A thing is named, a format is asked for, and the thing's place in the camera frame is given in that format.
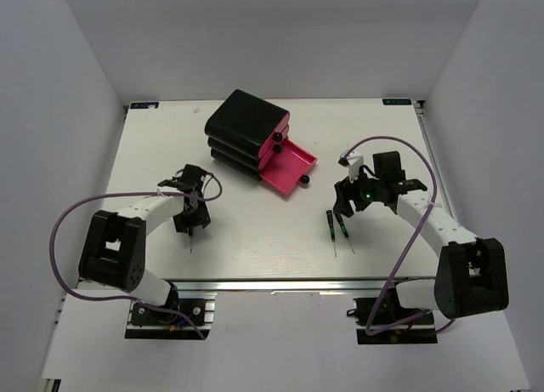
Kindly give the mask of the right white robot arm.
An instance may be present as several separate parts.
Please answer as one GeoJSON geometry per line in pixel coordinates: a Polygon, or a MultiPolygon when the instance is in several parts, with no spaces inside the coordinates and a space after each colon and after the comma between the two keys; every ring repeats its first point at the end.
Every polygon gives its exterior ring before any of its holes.
{"type": "Polygon", "coordinates": [[[401,323],[415,310],[438,310],[448,319],[504,310],[509,304],[506,258],[495,238],[482,239],[436,207],[427,186],[408,179],[397,151],[374,155],[374,170],[365,170],[363,156],[342,154],[348,176],[337,182],[333,210],[350,218],[380,202],[417,229],[438,258],[433,279],[394,283],[383,302],[385,316],[401,323]]]}

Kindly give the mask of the pink bottom drawer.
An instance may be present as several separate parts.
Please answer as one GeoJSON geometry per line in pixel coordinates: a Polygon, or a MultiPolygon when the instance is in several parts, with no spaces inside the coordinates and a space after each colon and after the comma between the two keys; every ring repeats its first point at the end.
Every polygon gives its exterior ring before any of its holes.
{"type": "Polygon", "coordinates": [[[317,163],[310,154],[289,139],[279,143],[280,151],[272,149],[272,155],[259,172],[261,179],[283,197],[288,197],[299,185],[309,183],[309,172],[317,163]]]}

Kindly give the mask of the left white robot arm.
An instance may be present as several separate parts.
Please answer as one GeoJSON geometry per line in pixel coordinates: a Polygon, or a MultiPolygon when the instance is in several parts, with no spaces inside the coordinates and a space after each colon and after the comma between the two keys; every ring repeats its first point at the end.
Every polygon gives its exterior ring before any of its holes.
{"type": "Polygon", "coordinates": [[[206,228],[211,218],[202,197],[210,176],[187,164],[160,182],[155,195],[117,212],[95,213],[78,265],[79,276],[150,304],[150,313],[159,322],[174,321],[179,315],[179,296],[172,283],[146,269],[146,239],[168,221],[173,221],[176,232],[188,237],[196,228],[206,228]]]}

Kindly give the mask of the black drawer cabinet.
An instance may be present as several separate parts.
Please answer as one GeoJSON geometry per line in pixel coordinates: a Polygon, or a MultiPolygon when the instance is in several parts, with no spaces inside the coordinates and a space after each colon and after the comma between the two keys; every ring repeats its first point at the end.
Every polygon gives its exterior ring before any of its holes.
{"type": "Polygon", "coordinates": [[[270,156],[260,159],[274,126],[290,112],[236,89],[209,117],[204,132],[213,159],[260,180],[270,156]]]}

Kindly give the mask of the pink top drawer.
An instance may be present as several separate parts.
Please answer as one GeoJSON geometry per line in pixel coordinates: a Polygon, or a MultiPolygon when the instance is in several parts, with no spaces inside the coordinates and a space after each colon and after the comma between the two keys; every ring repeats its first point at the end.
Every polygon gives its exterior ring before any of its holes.
{"type": "Polygon", "coordinates": [[[283,139],[285,139],[288,134],[289,121],[289,114],[283,116],[283,118],[274,126],[266,141],[271,141],[272,143],[280,143],[283,139]]]}

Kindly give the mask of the pink drawer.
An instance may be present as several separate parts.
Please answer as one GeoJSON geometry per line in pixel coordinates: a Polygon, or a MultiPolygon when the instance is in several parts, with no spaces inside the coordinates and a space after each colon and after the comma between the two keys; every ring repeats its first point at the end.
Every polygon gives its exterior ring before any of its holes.
{"type": "Polygon", "coordinates": [[[262,146],[263,152],[259,155],[259,158],[264,159],[266,156],[272,156],[281,152],[282,145],[287,140],[287,134],[274,133],[262,146]]]}
{"type": "Polygon", "coordinates": [[[272,155],[259,172],[261,179],[283,197],[288,197],[299,185],[309,183],[309,172],[317,163],[310,154],[289,139],[279,143],[280,151],[272,149],[272,155]]]}
{"type": "Polygon", "coordinates": [[[274,126],[266,141],[271,141],[272,143],[280,143],[283,139],[285,139],[288,134],[289,121],[289,114],[283,116],[283,118],[274,126]]]}

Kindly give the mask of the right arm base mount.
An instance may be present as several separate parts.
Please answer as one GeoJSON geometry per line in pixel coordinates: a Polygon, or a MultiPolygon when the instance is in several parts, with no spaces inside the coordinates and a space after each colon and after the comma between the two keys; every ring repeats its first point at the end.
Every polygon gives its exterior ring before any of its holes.
{"type": "MultiPolygon", "coordinates": [[[[436,344],[437,335],[434,333],[434,316],[428,313],[415,320],[407,321],[392,329],[380,332],[378,335],[366,334],[366,322],[376,297],[354,299],[354,307],[346,311],[346,316],[353,318],[356,325],[357,344],[359,345],[401,345],[401,344],[436,344]]],[[[376,330],[396,321],[418,313],[418,309],[405,309],[400,306],[396,291],[389,289],[379,304],[377,313],[371,325],[376,330]]]]}

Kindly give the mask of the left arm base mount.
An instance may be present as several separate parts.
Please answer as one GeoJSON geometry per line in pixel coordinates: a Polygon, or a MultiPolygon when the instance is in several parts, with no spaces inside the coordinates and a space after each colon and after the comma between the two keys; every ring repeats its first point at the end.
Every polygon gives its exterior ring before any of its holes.
{"type": "Polygon", "coordinates": [[[198,340],[207,338],[212,329],[215,298],[213,293],[180,293],[177,310],[183,316],[165,314],[131,303],[125,339],[198,340]]]}

